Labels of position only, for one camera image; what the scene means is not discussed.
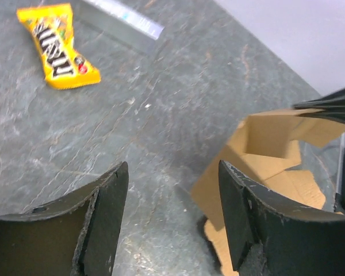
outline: white wall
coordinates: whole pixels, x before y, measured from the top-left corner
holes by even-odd
[[[345,87],[345,0],[216,0],[320,94]]]

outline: gray table surface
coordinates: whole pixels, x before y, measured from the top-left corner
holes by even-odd
[[[0,2],[0,214],[54,200],[125,160],[114,275],[219,275],[189,189],[243,117],[318,94],[210,0],[123,1],[166,27],[153,61],[75,18],[75,48],[102,82],[54,90],[16,8],[55,2]],[[334,145],[302,147],[330,203]]]

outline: scratch on surface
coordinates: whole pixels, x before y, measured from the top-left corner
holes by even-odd
[[[81,44],[80,46],[78,46],[77,48],[80,47],[84,47],[85,45],[87,45],[90,42],[95,42],[96,40],[99,40],[99,38],[103,35],[104,32],[101,32],[98,36],[96,36],[94,39],[88,39],[86,42],[84,42],[83,44]]]
[[[44,144],[46,142],[49,142],[50,145],[57,145],[59,140],[65,135],[65,134],[68,134],[68,133],[77,133],[83,126],[85,125],[85,123],[80,123],[78,125],[75,125],[75,126],[71,126],[67,129],[65,129],[64,131],[61,131],[60,133],[53,133],[55,135],[52,134],[51,137],[47,138],[45,141],[43,141],[42,143],[40,143],[39,145],[41,144]],[[66,150],[66,148],[63,148],[63,149],[60,149],[59,151],[53,153],[53,155],[57,155],[59,154],[60,152]]]
[[[156,0],[149,0],[149,2],[144,5],[144,8],[145,9],[150,8],[155,2],[156,2]]]
[[[206,52],[206,59],[207,60],[211,60],[212,59],[212,55],[209,51]]]
[[[81,171],[68,171],[68,170],[60,170],[61,173],[69,173],[75,175],[89,175],[91,177],[100,177],[101,174],[93,174],[91,172],[81,172]]]
[[[3,171],[3,161],[0,157],[0,177],[1,177],[2,171]]]
[[[126,82],[128,83],[133,83],[135,82],[136,80],[138,80],[140,77],[140,72],[137,72],[133,77],[129,78]]]
[[[152,261],[150,260],[150,258],[148,258],[147,256],[142,256],[141,253],[136,253],[133,255],[133,258],[137,261],[136,263],[136,266],[138,267],[137,268],[137,272],[139,273],[140,271],[140,268],[144,269],[144,270],[147,270],[149,272],[156,272],[155,269],[153,269],[152,266],[153,263]]]
[[[61,173],[61,171],[64,170],[66,167],[68,167],[76,159],[76,157],[78,156],[79,152],[80,152],[80,150],[76,152],[74,157],[63,168],[61,168],[60,171],[58,171],[57,174],[46,185],[43,186],[43,188],[38,193],[38,195],[33,200],[31,200],[30,204],[28,204],[26,207],[24,207],[24,210],[29,208],[35,202],[35,200],[37,200],[43,194],[44,190],[48,186],[50,186],[53,181],[55,181],[58,178],[58,176]]]
[[[118,150],[118,152],[115,154],[115,156],[116,156],[116,160],[119,160],[119,158],[120,158],[120,155],[121,155],[121,153],[123,152],[123,150],[127,147],[127,146],[129,146],[130,144],[132,144],[133,142],[137,142],[137,139],[138,139],[138,136],[139,136],[139,134],[141,134],[141,132],[143,131],[143,129],[145,128],[145,126],[148,124],[148,122],[150,121],[150,118],[152,117],[152,115],[150,114],[148,117],[147,117],[147,119],[146,119],[146,121],[145,121],[145,123],[144,123],[144,125],[138,130],[138,132],[123,146],[123,147],[121,147],[119,150]],[[153,153],[153,152],[149,152],[148,150],[147,150],[147,152],[148,153],[151,153],[151,154],[153,154],[153,155],[157,155],[157,154],[155,154],[155,153]]]
[[[316,155],[312,150],[311,150],[311,152],[312,152],[313,156],[317,159],[317,161],[320,163],[320,165],[323,168],[323,170],[325,171],[325,173],[327,174],[328,179],[331,181],[331,183],[334,186],[336,186],[336,184],[333,182],[332,177],[331,177],[331,175],[327,169],[327,166],[323,163],[322,159],[318,155]]]
[[[106,135],[103,135],[102,137],[102,142],[104,142],[106,140],[107,137],[109,137],[114,131],[115,129],[117,128],[117,126],[119,125],[120,121],[124,118],[124,116],[129,112],[129,110],[131,110],[133,106],[132,105],[129,105],[128,108],[126,108],[123,113],[118,117],[118,119],[116,119],[115,123],[114,123],[114,127],[113,129],[107,133]]]
[[[248,51],[248,44],[246,44],[244,47],[243,47],[243,50],[241,52],[241,62],[244,64],[245,68],[246,68],[246,73],[245,73],[245,80],[246,80],[246,84],[248,84],[248,81],[249,81],[249,72],[250,72],[250,67],[249,67],[249,64],[248,64],[248,61],[246,59],[246,53]]]
[[[85,143],[85,145],[83,146],[82,149],[85,149],[86,146],[88,145],[88,143],[92,141],[92,139],[93,139],[93,137],[94,137],[94,134],[96,133],[97,129],[102,125],[102,123],[106,120],[106,118],[109,117],[109,116],[111,115],[111,113],[112,113],[114,107],[115,107],[115,105],[113,105],[113,106],[111,107],[110,112],[109,112],[105,117],[103,117],[102,120],[98,123],[98,125],[95,127],[95,129],[93,130],[91,136],[89,137],[89,139],[87,140],[87,142]]]
[[[155,83],[152,85],[151,82],[152,82],[152,78],[153,78],[153,77],[154,77],[154,75],[151,76],[151,79],[150,79],[150,80],[148,81],[148,83],[147,83],[147,88],[149,89],[149,93],[148,93],[148,95],[146,96],[145,100],[144,100],[144,101],[141,103],[141,105],[139,106],[138,111],[142,108],[143,105],[145,105],[145,103],[146,103],[147,101],[150,100],[150,96],[151,96],[152,93],[154,92],[154,89],[155,89],[156,84],[160,81],[160,76],[158,75],[158,76],[157,76],[157,79],[156,79],[156,81],[155,81]]]
[[[22,74],[16,80],[16,89],[18,89],[19,85],[22,84],[23,80],[28,80],[28,78],[33,75],[36,71],[38,71],[37,66],[31,66],[27,70],[22,71]]]

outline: torn cardboard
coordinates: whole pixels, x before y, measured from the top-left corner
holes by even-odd
[[[221,208],[220,160],[292,200],[318,209],[325,203],[310,171],[288,169],[301,164],[298,140],[323,147],[338,138],[345,125],[297,116],[304,112],[312,110],[275,110],[248,116],[191,190],[192,199],[208,218],[205,233],[216,249],[225,276],[237,274],[233,274],[231,266]]]

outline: white speck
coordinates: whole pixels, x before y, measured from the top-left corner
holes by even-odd
[[[126,102],[129,103],[130,105],[132,105],[135,101],[136,101],[136,98],[133,97],[133,98],[127,100]]]
[[[18,129],[16,127],[13,127],[13,132],[15,135],[19,135],[20,132],[18,131]]]
[[[109,259],[106,261],[106,265],[108,265],[110,263],[111,263],[111,255],[110,255]]]
[[[41,161],[37,158],[31,158],[29,161],[33,163],[36,167],[42,165]]]

